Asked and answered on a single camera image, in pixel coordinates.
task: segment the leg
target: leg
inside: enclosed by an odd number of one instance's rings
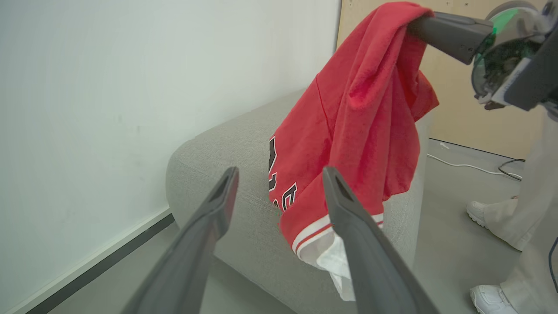
[[[550,254],[558,240],[558,199],[552,202],[533,238],[521,254],[517,266],[502,290],[519,313],[558,313],[558,291],[550,273],[558,275],[558,249]]]
[[[558,122],[546,116],[542,136],[526,160],[518,199],[486,206],[472,202],[468,206],[471,218],[520,251],[535,233],[556,195],[557,137]]]
[[[483,313],[558,313],[558,291],[549,265],[549,259],[555,264],[558,259],[553,257],[558,251],[549,258],[558,237],[557,136],[558,123],[547,118],[542,139],[527,159],[519,199],[484,208],[487,228],[524,251],[501,287],[471,289],[473,303]]]

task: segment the cable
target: cable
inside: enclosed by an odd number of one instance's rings
[[[512,162],[514,162],[514,161],[522,161],[522,162],[525,162],[525,159],[512,159],[512,160],[509,160],[509,161],[503,163],[502,165],[500,165],[500,166],[498,167],[498,170],[500,170],[500,172],[503,173],[503,174],[505,174],[505,175],[509,175],[510,177],[514,178],[515,180],[521,181],[522,178],[519,177],[517,174],[507,173],[507,172],[505,172],[504,170],[502,170],[502,167],[503,167],[503,166],[505,166],[505,165],[507,165],[507,164],[509,164],[509,163],[512,163]]]
[[[476,169],[476,170],[480,170],[480,171],[482,171],[482,172],[486,172],[486,173],[489,173],[489,174],[505,175],[505,176],[509,176],[509,177],[512,177],[512,178],[514,178],[514,177],[513,177],[513,175],[514,175],[514,176],[515,176],[514,179],[516,179],[516,180],[521,180],[521,179],[522,179],[522,177],[521,177],[520,175],[515,174],[515,173],[490,172],[490,171],[488,171],[488,170],[484,170],[483,168],[479,168],[479,167],[476,167],[476,166],[473,166],[473,165],[466,165],[466,164],[456,165],[456,164],[448,163],[447,161],[442,160],[442,159],[440,159],[440,158],[438,158],[438,157],[436,157],[436,156],[432,156],[432,155],[430,155],[430,154],[426,154],[426,156],[428,156],[428,157],[430,157],[430,158],[434,158],[434,159],[436,159],[437,161],[441,161],[441,162],[443,162],[443,163],[446,164],[446,165],[450,165],[450,166],[454,166],[454,167],[470,167],[470,168],[474,168],[474,169]]]
[[[558,284],[556,284],[556,277],[554,277],[554,270],[552,269],[552,253],[554,253],[554,249],[556,248],[556,244],[558,244],[558,237],[556,238],[556,241],[554,241],[554,245],[550,249],[549,268],[550,268],[550,276],[552,277],[552,282],[554,282],[554,288],[556,288],[556,293],[558,293]]]

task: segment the white sneaker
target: white sneaker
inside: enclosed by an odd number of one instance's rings
[[[518,314],[500,286],[476,286],[471,289],[471,299],[481,314]]]
[[[467,204],[467,213],[471,219],[478,223],[481,227],[487,227],[486,222],[484,221],[484,208],[486,204],[482,204],[479,202],[470,202]]]

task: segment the white pants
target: white pants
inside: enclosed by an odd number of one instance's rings
[[[558,122],[545,117],[541,139],[526,159],[518,199],[486,207],[487,228],[522,250],[519,262],[501,284],[519,314],[558,313]]]

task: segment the red shirt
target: red shirt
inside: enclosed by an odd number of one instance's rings
[[[336,167],[364,208],[409,189],[419,158],[415,121],[438,105],[419,71],[426,44],[407,24],[432,11],[408,2],[370,13],[316,76],[270,141],[270,200],[295,253],[330,227],[321,172]]]

